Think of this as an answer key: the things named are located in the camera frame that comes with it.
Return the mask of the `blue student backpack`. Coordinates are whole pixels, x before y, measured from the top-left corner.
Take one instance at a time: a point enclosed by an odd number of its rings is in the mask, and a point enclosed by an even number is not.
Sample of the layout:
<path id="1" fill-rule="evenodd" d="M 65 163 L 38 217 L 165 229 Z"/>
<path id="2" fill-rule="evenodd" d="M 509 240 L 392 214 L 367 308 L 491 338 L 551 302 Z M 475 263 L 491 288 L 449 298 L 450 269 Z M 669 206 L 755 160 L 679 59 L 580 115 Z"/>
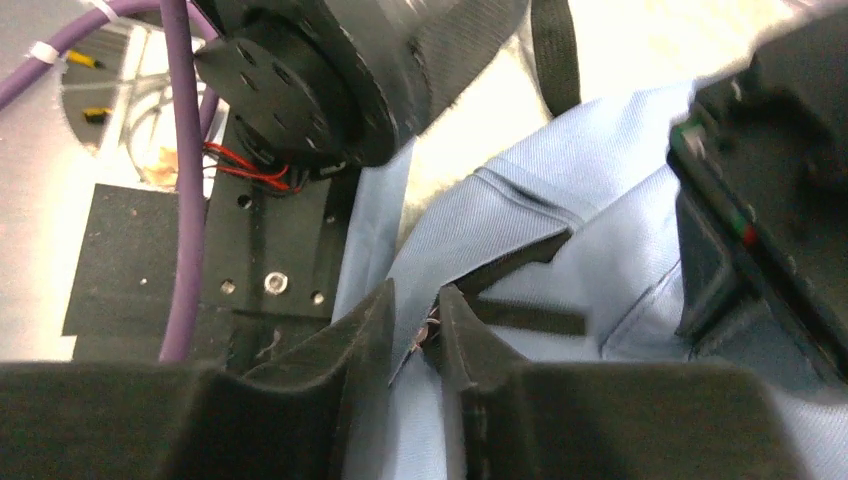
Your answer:
<path id="1" fill-rule="evenodd" d="M 548 265 L 498 282 L 490 297 L 534 307 L 585 307 L 584 340 L 498 328 L 542 361 L 687 361 L 675 335 L 683 308 L 675 200 L 667 166 L 672 121 L 688 108 L 686 82 L 595 100 L 488 161 L 437 197 L 400 250 L 402 175 L 411 155 L 367 174 L 349 229 L 334 313 L 350 311 L 382 278 L 396 284 L 396 326 L 382 479 L 447 475 L 442 383 L 412 351 L 438 289 L 531 242 L 571 228 Z"/>

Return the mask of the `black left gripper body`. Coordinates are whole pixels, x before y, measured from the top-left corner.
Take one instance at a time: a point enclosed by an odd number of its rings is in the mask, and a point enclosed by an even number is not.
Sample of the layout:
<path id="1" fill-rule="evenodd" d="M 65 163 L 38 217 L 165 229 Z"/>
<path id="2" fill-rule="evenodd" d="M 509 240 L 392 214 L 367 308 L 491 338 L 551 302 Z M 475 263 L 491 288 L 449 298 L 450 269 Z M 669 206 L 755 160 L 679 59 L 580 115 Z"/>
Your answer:
<path id="1" fill-rule="evenodd" d="M 845 383 L 846 15 L 772 35 L 699 85 L 667 162 L 693 356 Z"/>

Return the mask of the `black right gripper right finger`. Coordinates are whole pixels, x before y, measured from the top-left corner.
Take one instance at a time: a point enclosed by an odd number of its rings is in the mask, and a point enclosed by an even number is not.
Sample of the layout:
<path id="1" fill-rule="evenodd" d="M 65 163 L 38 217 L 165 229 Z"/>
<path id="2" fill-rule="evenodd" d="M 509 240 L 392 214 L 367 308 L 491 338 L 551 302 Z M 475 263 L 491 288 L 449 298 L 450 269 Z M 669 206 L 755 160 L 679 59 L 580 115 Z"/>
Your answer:
<path id="1" fill-rule="evenodd" d="M 681 363 L 534 362 L 439 293 L 451 479 L 805 479 L 764 386 Z"/>

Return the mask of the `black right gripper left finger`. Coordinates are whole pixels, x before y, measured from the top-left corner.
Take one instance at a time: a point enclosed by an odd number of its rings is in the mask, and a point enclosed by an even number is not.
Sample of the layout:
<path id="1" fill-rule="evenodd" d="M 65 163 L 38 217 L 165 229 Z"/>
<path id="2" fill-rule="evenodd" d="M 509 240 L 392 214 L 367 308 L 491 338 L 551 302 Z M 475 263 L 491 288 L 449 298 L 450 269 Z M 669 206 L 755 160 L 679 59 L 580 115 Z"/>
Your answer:
<path id="1" fill-rule="evenodd" d="M 242 376 L 201 364 L 1 369 L 5 479 L 376 479 L 394 284 Z"/>

